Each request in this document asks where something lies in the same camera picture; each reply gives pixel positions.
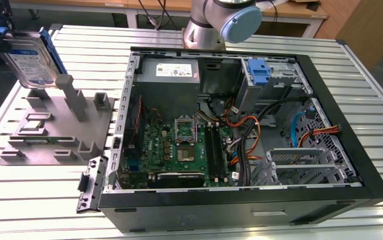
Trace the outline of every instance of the gray floor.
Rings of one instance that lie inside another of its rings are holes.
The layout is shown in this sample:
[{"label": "gray floor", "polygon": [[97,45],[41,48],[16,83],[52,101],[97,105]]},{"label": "gray floor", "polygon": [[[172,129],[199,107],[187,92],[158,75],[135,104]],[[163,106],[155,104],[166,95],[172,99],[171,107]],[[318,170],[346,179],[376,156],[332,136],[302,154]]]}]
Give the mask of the gray floor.
[{"label": "gray floor", "polygon": [[[147,23],[143,16],[139,16],[139,28],[152,29],[151,24]],[[172,18],[176,28],[186,27],[187,18]],[[168,18],[163,20],[163,29],[175,30],[171,23],[166,24]],[[126,16],[122,14],[111,15],[108,13],[89,13],[89,12],[63,12],[63,11],[39,11],[39,19],[30,20],[29,14],[25,9],[13,9],[13,22],[17,29],[22,30],[39,30],[40,27],[48,29],[51,24],[67,24],[67,25],[84,25],[84,26],[100,26],[100,27],[127,27]],[[6,66],[0,62],[0,71],[8,71]],[[370,71],[376,80],[383,87],[383,59],[377,66]],[[0,105],[9,92],[9,89],[14,83],[14,76],[9,73],[0,73]]]}]

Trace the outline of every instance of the blue cable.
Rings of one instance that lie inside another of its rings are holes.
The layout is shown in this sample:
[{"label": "blue cable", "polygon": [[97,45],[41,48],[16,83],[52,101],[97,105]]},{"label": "blue cable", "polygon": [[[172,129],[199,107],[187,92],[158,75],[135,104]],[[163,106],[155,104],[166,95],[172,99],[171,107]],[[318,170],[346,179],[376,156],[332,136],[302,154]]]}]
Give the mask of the blue cable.
[{"label": "blue cable", "polygon": [[297,141],[297,133],[296,133],[296,126],[297,126],[297,120],[300,118],[301,115],[304,115],[305,112],[297,112],[297,114],[294,115],[293,119],[291,119],[291,124],[290,124],[290,141],[291,141],[291,145],[296,148],[298,146],[298,141]]}]

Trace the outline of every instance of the motherboard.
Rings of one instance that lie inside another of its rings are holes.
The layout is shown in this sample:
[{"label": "motherboard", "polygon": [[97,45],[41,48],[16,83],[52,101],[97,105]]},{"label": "motherboard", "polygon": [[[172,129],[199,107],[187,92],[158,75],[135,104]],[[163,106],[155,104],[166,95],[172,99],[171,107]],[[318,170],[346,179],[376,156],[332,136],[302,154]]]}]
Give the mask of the motherboard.
[{"label": "motherboard", "polygon": [[127,157],[127,186],[154,188],[154,178],[174,178],[179,187],[230,187],[226,154],[222,149],[230,141],[226,126],[199,124],[147,124],[143,132],[142,156]]}]

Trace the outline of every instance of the wooden table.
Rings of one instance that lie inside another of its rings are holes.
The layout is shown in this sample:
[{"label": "wooden table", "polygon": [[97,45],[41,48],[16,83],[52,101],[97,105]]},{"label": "wooden table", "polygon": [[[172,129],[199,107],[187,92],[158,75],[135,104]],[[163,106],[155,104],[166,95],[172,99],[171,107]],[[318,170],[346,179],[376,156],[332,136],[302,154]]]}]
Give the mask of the wooden table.
[{"label": "wooden table", "polygon": [[[160,6],[156,0],[140,0],[150,15],[160,15]],[[136,16],[144,14],[138,0],[10,0],[12,8],[99,12],[126,14],[127,25],[138,28]],[[305,3],[286,2],[277,6],[277,22],[306,24],[304,38],[313,38],[318,27],[329,17],[325,10],[318,7],[317,11],[305,8]],[[166,9],[171,16],[188,17],[191,0],[167,0]],[[262,21],[274,20],[274,8],[262,11]]]}]

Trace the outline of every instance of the black computer chassis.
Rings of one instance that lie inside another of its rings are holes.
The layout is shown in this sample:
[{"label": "black computer chassis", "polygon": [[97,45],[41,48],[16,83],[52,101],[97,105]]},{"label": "black computer chassis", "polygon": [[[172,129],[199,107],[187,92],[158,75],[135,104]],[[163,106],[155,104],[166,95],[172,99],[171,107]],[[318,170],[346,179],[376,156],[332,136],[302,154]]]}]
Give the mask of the black computer chassis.
[{"label": "black computer chassis", "polygon": [[[213,56],[217,53],[274,56],[274,54],[263,52],[194,51],[172,48],[132,47],[131,50],[156,55],[166,51],[176,51],[176,56],[180,56],[184,51],[190,53],[207,52]],[[237,191],[174,193],[155,191],[126,194],[101,193],[97,207],[119,230],[126,232],[179,231],[316,224],[356,207],[372,206],[383,201],[383,179],[310,58],[306,55],[296,54],[275,54],[275,57],[296,58],[329,122],[341,126],[338,140],[362,186],[265,190],[254,188]],[[294,211],[298,217],[275,220],[269,214],[262,214],[262,217],[254,214],[270,211],[285,212],[286,210]]]}]

